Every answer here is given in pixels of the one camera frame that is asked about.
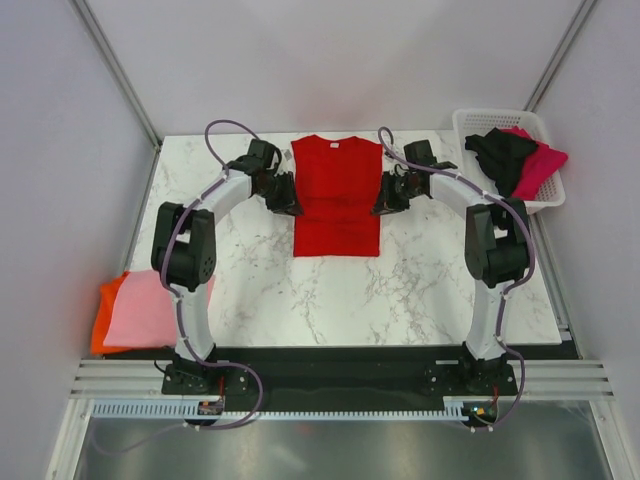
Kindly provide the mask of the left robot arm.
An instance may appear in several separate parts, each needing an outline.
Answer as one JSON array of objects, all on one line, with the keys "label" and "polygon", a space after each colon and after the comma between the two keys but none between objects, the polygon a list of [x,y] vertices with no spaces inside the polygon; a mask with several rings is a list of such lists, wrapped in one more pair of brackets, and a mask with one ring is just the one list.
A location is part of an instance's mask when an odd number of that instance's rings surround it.
[{"label": "left robot arm", "polygon": [[174,304],[176,355],[191,363],[185,382],[208,393],[219,382],[218,367],[208,362],[215,348],[208,320],[208,284],[213,277],[216,225],[241,203],[264,199],[274,214],[301,216],[294,176],[280,172],[283,154],[260,139],[247,153],[225,164],[221,173],[187,204],[165,202],[158,209],[151,250],[151,266]]}]

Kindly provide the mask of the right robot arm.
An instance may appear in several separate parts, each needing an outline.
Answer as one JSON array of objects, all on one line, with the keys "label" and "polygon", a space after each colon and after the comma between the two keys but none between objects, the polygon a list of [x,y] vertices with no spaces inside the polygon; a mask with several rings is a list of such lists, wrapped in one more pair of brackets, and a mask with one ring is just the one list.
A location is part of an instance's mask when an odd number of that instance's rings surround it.
[{"label": "right robot arm", "polygon": [[382,174],[374,215],[403,212],[412,199],[427,196],[465,221],[464,260],[475,280],[475,294],[464,346],[473,359],[458,368],[457,377],[465,391],[481,393],[494,381],[488,362],[507,352],[502,331],[509,294],[535,270],[524,202],[483,190],[455,164],[438,161],[427,140],[405,145],[403,156],[388,144],[383,149],[398,165]]}]

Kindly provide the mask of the red t shirt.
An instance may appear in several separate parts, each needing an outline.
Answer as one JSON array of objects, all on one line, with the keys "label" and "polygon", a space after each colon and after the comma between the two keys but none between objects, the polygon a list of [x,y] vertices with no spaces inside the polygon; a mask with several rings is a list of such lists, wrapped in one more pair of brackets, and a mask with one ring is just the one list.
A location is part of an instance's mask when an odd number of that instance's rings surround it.
[{"label": "red t shirt", "polygon": [[380,255],[380,218],[372,214],[382,178],[382,146],[352,136],[309,135],[292,142],[295,257]]}]

